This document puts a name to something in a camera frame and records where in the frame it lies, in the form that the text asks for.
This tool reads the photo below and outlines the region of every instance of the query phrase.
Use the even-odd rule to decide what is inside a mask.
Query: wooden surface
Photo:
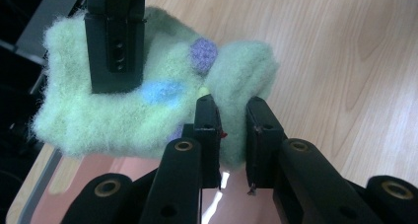
[[[290,137],[315,144],[361,186],[371,176],[392,175],[418,187],[418,0],[147,5],[168,10],[218,45],[270,43],[281,68],[268,104]],[[35,167],[26,183],[39,171]],[[31,186],[25,188],[20,196]]]

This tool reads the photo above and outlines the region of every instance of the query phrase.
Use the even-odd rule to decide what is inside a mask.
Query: purple pom-pom
[[[202,75],[206,75],[218,56],[216,44],[209,39],[199,38],[190,47],[193,68]]]

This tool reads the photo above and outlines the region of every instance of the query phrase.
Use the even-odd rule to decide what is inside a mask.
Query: black plastic part
[[[277,150],[285,139],[282,125],[258,97],[246,105],[246,178],[250,187],[274,187]]]
[[[191,138],[169,143],[148,195],[140,224],[200,223],[201,148]]]
[[[278,174],[278,181],[286,180],[292,187],[304,211],[302,222],[382,223],[310,142],[302,139],[285,140],[278,154],[278,165],[283,171]]]
[[[353,183],[353,182],[350,182],[350,181],[348,181],[348,180],[345,180],[350,186],[351,186],[351,188],[354,190],[354,191],[356,191],[357,192],[357,194],[359,194],[359,196],[364,200],[364,201],[366,201],[367,202],[367,200],[366,200],[366,189],[364,188],[364,187],[360,187],[359,185],[357,185],[357,184],[355,184],[355,183]]]
[[[369,179],[366,200],[384,223],[418,223],[418,189],[390,176]]]
[[[141,85],[145,0],[87,0],[85,16],[93,93]]]
[[[186,123],[181,132],[181,137],[193,137],[194,136],[194,124]]]
[[[62,223],[138,223],[157,169],[134,183],[121,174],[106,174],[91,180],[73,201]],[[102,182],[118,181],[120,188],[110,196],[96,195]],[[113,188],[113,184],[103,188]]]
[[[97,196],[95,189],[106,181],[117,181],[120,183],[119,189],[113,195]],[[90,181],[71,203],[61,223],[120,223],[118,217],[125,211],[131,189],[132,182],[124,175],[105,174],[97,177]]]
[[[273,201],[277,214],[279,214],[280,222],[283,224],[302,223],[304,210],[280,166],[277,166],[276,179],[273,190]]]
[[[221,186],[219,150],[223,133],[218,108],[211,95],[196,103],[193,138],[202,146],[202,188]]]

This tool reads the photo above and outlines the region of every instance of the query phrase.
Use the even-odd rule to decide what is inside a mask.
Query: fuzzy green fabric
[[[91,93],[84,13],[59,19],[46,31],[48,80],[33,121],[36,137],[68,156],[160,158],[175,132],[194,121],[196,100],[207,88],[229,134],[221,143],[221,163],[239,166],[246,102],[267,97],[278,68],[270,47],[239,41],[216,48],[206,39],[199,46],[202,36],[165,11],[147,8],[146,18],[143,83],[126,94]],[[196,66],[195,57],[202,64]]]

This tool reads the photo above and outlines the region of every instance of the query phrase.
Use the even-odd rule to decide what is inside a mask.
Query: felt toy
[[[278,64],[270,47],[238,41],[222,47],[165,11],[147,8],[143,83],[125,94],[92,94],[84,12],[45,33],[44,102],[33,121],[37,139],[64,155],[160,158],[193,123],[196,100],[212,94],[223,129],[221,163],[244,162],[245,105],[267,97]]]

